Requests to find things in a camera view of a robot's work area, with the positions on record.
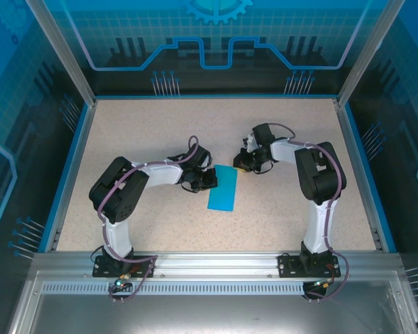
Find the blue paper sheet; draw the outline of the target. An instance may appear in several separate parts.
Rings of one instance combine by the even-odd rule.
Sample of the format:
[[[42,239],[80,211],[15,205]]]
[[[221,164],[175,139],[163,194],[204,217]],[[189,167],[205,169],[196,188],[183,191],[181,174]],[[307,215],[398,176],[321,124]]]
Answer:
[[[235,203],[235,192],[238,172],[225,165],[215,166],[218,185],[210,190],[208,209],[232,212]]]

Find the metal sheet tray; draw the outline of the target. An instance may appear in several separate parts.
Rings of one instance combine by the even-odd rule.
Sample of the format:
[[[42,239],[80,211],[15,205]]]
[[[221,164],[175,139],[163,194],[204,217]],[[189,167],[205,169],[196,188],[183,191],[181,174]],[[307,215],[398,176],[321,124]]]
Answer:
[[[278,280],[150,280],[148,282]],[[418,313],[397,276],[346,284],[331,299],[289,295],[42,294],[48,280],[25,284],[8,334],[418,334]]]

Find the blue aluminium table end rail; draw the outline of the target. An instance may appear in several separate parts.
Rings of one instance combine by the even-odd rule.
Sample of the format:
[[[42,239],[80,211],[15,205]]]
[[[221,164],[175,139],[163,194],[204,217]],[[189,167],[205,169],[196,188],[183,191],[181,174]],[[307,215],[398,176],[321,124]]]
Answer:
[[[337,100],[337,95],[284,95],[284,94],[209,94],[209,95],[97,95],[103,100],[218,100],[218,99],[329,99]]]

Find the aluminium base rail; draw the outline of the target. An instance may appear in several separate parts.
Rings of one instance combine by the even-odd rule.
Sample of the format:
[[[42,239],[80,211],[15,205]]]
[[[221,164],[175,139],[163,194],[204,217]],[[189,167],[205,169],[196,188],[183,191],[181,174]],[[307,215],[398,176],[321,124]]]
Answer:
[[[165,253],[160,252],[153,277],[156,280],[276,280],[278,253]],[[346,252],[351,280],[388,280],[404,277],[397,253]],[[88,279],[92,263],[86,252],[39,253],[34,256],[29,275],[48,280]]]

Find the blue aluminium table side rail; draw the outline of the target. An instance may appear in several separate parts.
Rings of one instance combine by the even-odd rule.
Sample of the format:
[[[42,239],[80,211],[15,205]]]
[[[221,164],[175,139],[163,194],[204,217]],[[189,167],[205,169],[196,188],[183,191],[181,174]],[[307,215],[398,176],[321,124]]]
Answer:
[[[86,142],[93,123],[96,106],[85,104],[61,173],[45,229],[38,246],[39,253],[49,253],[56,248],[56,236],[62,230],[68,206],[79,172]]]
[[[397,253],[351,109],[348,104],[341,106],[337,100],[333,102],[376,249],[384,253]]]

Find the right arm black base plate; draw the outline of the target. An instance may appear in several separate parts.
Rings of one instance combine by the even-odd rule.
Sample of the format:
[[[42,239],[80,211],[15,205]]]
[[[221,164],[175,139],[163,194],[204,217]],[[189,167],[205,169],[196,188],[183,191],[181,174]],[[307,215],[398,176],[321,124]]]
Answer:
[[[336,256],[329,251],[319,254],[283,253],[277,258],[280,278],[340,278],[341,270]]]

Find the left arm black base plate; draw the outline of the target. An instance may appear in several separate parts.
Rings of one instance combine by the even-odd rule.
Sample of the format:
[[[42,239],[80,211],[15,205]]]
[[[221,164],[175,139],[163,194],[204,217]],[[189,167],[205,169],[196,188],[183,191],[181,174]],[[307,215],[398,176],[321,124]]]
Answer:
[[[130,274],[131,278],[142,278],[152,262],[127,263],[106,255],[99,255],[93,261],[92,276],[95,278],[118,278]]]

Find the aluminium frame post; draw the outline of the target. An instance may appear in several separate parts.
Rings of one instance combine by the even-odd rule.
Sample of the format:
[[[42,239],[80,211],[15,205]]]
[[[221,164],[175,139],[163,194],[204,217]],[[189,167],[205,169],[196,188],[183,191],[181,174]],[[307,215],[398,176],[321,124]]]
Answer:
[[[82,99],[90,107],[94,108],[96,102],[95,95],[45,2],[43,0],[25,1],[66,69],[73,84],[79,91]]]
[[[338,94],[337,106],[339,108],[345,107],[404,3],[405,0],[387,0],[385,7]]]

